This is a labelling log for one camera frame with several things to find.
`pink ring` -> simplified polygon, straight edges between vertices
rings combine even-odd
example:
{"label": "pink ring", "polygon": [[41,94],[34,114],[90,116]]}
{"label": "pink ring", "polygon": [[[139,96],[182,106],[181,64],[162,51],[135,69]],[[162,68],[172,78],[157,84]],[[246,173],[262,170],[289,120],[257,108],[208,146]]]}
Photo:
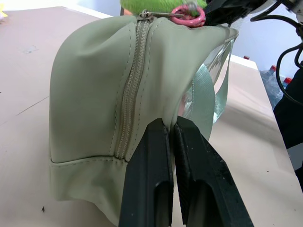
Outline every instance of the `pink ring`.
{"label": "pink ring", "polygon": [[[177,13],[178,11],[186,11],[186,10],[188,10],[188,5],[180,5],[176,7],[171,13]],[[192,20],[182,20],[177,17],[172,17],[171,20],[176,24],[185,25],[188,27],[203,26],[206,21],[205,13],[203,9],[199,6],[197,7],[197,12],[200,14],[200,16]]]}

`zipper teeth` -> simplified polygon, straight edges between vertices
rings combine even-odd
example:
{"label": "zipper teeth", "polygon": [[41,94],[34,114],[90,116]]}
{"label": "zipper teeth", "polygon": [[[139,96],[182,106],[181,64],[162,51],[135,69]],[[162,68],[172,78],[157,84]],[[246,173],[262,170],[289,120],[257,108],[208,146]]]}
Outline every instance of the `zipper teeth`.
{"label": "zipper teeth", "polygon": [[136,46],[135,46],[135,60],[131,67],[127,84],[123,93],[122,100],[122,133],[118,140],[119,146],[116,151],[117,158],[125,158],[125,151],[128,146],[128,141],[133,126],[133,117],[135,109],[136,94],[138,92],[139,84],[143,73],[144,55],[145,55],[145,44],[147,33],[149,30],[148,20],[139,20],[136,28]]}

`table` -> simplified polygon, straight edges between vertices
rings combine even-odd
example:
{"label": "table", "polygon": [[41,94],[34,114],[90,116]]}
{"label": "table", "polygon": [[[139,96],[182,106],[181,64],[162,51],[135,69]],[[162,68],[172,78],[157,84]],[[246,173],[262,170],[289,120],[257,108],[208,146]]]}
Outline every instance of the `table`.
{"label": "table", "polygon": [[[94,204],[55,201],[48,181],[53,59],[71,32],[104,16],[63,7],[7,14],[0,25],[0,226],[113,227]],[[254,62],[232,56],[228,103],[210,143],[255,227],[302,226],[303,194]],[[178,204],[176,190],[173,227],[182,226]]]}

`green fuzzy object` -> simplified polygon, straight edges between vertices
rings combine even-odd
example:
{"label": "green fuzzy object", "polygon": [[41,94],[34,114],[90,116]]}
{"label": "green fuzzy object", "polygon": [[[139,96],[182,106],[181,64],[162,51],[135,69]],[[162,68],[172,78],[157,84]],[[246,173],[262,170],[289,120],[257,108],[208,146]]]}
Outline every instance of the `green fuzzy object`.
{"label": "green fuzzy object", "polygon": [[[184,4],[183,0],[120,0],[121,6],[139,15],[144,9],[151,12],[170,13],[174,8]],[[205,8],[205,0],[197,0],[197,4]]]}

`seam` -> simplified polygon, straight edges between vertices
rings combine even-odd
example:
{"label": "seam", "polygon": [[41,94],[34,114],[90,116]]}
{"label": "seam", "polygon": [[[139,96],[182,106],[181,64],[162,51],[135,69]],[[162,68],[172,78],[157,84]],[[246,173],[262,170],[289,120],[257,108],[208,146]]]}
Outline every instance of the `seam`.
{"label": "seam", "polygon": [[64,167],[69,167],[69,166],[75,166],[75,165],[79,165],[79,164],[87,164],[89,162],[99,162],[99,161],[103,161],[103,162],[113,162],[116,164],[122,164],[122,165],[127,165],[127,162],[123,161],[118,161],[118,160],[113,160],[113,159],[94,159],[94,160],[90,160],[90,161],[83,161],[83,162],[78,162],[75,164],[70,164],[70,165],[65,165],[65,166],[54,166],[53,164],[50,164],[50,166],[52,168],[64,168]]}
{"label": "seam", "polygon": [[125,72],[126,72],[126,69],[127,69],[127,66],[128,66],[129,60],[130,60],[130,56],[131,56],[132,36],[131,36],[130,25],[128,25],[128,30],[129,30],[129,53],[128,53],[128,60],[127,60],[125,69],[124,69],[124,71],[123,71],[123,74],[122,74],[122,76],[121,76],[120,83],[119,83],[119,87],[118,87],[117,99],[116,99],[116,107],[115,107],[115,129],[114,129],[114,134],[113,134],[112,142],[111,142],[111,144],[110,144],[109,153],[110,153],[111,150],[112,150],[112,146],[113,146],[113,142],[114,142],[114,137],[115,137],[116,129],[117,129],[117,106],[118,106],[119,90],[120,90],[120,87],[121,87],[123,75],[124,75]]}
{"label": "seam", "polygon": [[155,31],[157,30],[158,26],[163,22],[164,20],[162,20],[154,29],[154,31],[152,32],[151,34],[151,41],[150,41],[150,44],[149,44],[149,49],[148,49],[148,66],[147,66],[147,74],[146,74],[146,78],[145,78],[145,81],[144,81],[144,86],[143,86],[143,90],[142,90],[142,94],[141,94],[141,97],[140,97],[140,105],[139,105],[139,119],[138,119],[138,126],[137,126],[137,132],[136,132],[136,136],[134,138],[134,144],[133,144],[133,147],[132,147],[132,151],[130,153],[130,156],[133,155],[134,153],[134,145],[136,143],[136,140],[137,140],[137,136],[138,136],[138,132],[139,132],[139,126],[140,126],[140,117],[141,117],[141,104],[142,104],[142,97],[143,97],[143,94],[144,94],[144,90],[145,90],[145,86],[146,86],[146,81],[147,81],[147,78],[148,78],[148,72],[149,72],[149,69],[150,69],[150,62],[151,62],[151,45],[152,45],[152,38],[153,38],[153,34],[155,33]]}

